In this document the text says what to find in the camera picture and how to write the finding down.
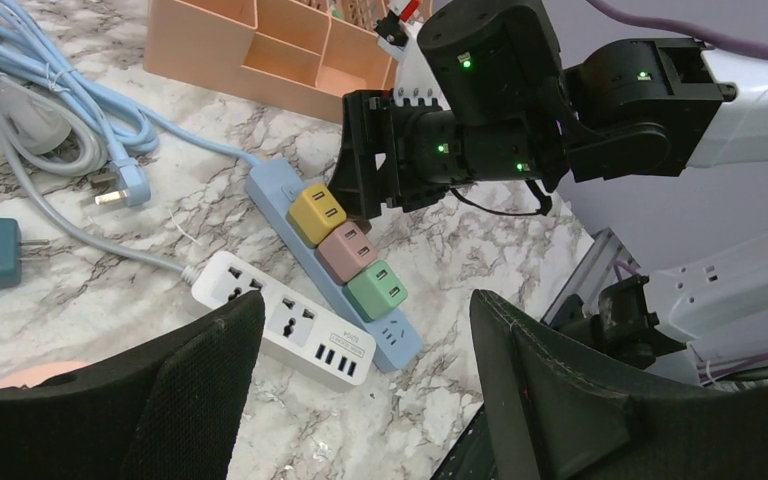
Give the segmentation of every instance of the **electrical socket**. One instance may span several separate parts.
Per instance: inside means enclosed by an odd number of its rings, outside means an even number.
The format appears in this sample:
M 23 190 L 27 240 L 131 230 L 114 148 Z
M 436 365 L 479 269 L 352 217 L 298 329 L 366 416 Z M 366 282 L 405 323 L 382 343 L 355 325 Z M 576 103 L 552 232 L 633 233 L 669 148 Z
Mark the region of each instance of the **electrical socket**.
M 266 306 L 261 352 L 336 391 L 361 385 L 375 339 L 230 252 L 208 260 L 193 283 L 191 313 L 202 316 L 251 290 Z
M 245 189 L 331 308 L 375 339 L 378 348 L 374 361 L 378 369 L 390 373 L 407 367 L 422 351 L 423 342 L 404 313 L 394 309 L 377 320 L 365 321 L 346 297 L 343 287 L 334 282 L 315 257 L 314 250 L 304 244 L 287 220 L 287 212 L 305 189 L 304 182 L 290 163 L 277 158 L 255 166 L 249 171 Z

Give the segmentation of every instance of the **black cable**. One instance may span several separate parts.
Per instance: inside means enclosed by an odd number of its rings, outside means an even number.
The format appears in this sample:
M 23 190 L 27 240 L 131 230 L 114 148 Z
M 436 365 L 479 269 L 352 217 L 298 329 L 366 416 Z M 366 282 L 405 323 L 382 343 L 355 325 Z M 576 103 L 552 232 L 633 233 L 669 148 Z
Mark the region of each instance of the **black cable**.
M 540 186 L 537 185 L 537 182 L 535 182 L 534 180 L 526 180 L 525 184 L 528 186 L 528 189 L 531 191 L 531 194 L 534 195 L 534 198 L 540 201 L 540 208 L 530 213 L 510 213 L 510 212 L 500 212 L 498 210 L 491 210 L 487 207 L 482 207 L 481 205 L 464 197 L 463 194 L 461 194 L 454 188 L 450 189 L 450 191 L 452 192 L 452 195 L 458 200 L 460 200 L 461 202 L 493 215 L 499 215 L 502 217 L 536 217 L 538 215 L 542 215 L 545 217 L 546 215 L 548 215 L 549 212 L 552 210 L 552 197 L 543 193 L 543 190 L 540 189 Z

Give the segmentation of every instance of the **blue cable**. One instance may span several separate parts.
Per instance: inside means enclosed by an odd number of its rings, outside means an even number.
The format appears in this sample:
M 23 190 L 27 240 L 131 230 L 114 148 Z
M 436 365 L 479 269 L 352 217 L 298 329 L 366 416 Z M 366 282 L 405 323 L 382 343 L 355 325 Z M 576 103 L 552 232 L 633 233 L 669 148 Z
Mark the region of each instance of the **blue cable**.
M 157 132 L 152 122 L 198 147 L 241 158 L 252 167 L 261 163 L 249 152 L 194 135 L 148 107 L 87 80 L 15 1 L 0 0 L 0 17 L 11 27 L 0 25 L 0 40 L 15 48 L 0 44 L 0 70 L 50 90 L 104 139 L 111 169 L 119 177 L 117 189 L 128 193 L 126 205 L 140 205 L 151 198 L 145 173 L 132 155 L 157 148 Z M 112 123 L 108 116 L 130 128 Z

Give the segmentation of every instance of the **desk organizer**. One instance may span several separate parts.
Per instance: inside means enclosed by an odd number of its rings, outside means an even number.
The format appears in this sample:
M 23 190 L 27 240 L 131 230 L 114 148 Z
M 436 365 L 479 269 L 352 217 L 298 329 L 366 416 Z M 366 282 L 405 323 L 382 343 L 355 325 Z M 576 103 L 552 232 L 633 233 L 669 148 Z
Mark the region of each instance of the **desk organizer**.
M 430 2 L 418 18 L 428 18 Z M 151 0 L 146 71 L 334 123 L 341 97 L 392 88 L 370 29 L 384 0 Z

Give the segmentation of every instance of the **marble table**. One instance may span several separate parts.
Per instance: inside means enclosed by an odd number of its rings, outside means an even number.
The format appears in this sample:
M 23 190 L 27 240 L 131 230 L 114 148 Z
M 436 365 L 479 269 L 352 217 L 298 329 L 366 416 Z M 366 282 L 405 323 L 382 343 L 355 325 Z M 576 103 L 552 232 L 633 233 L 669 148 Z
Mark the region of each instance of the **marble table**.
M 307 177 L 328 175 L 340 127 L 231 98 L 142 70 L 146 3 L 25 2 L 89 78 L 156 109 L 184 128 L 264 159 L 286 157 Z M 134 248 L 199 265 L 230 250 L 324 304 L 316 287 L 243 191 L 242 162 L 167 134 L 143 158 L 154 198 L 138 210 L 91 205 L 85 179 L 35 173 L 70 220 Z M 503 209 L 537 206 L 524 185 L 473 187 Z M 25 238 L 49 239 L 25 264 L 25 281 L 0 291 L 0 378 L 65 360 L 98 361 L 193 320 L 188 287 L 173 275 L 85 247 L 54 229 L 17 186 L 0 151 L 0 216 Z M 481 404 L 468 304 L 473 289 L 499 292 L 539 317 L 591 244 L 556 198 L 546 218 L 490 216 L 447 198 L 412 214 L 389 211 L 371 237 L 409 291 L 403 310 L 426 349 L 407 369 L 378 371 L 334 394 L 261 356 L 229 478 L 427 479 Z

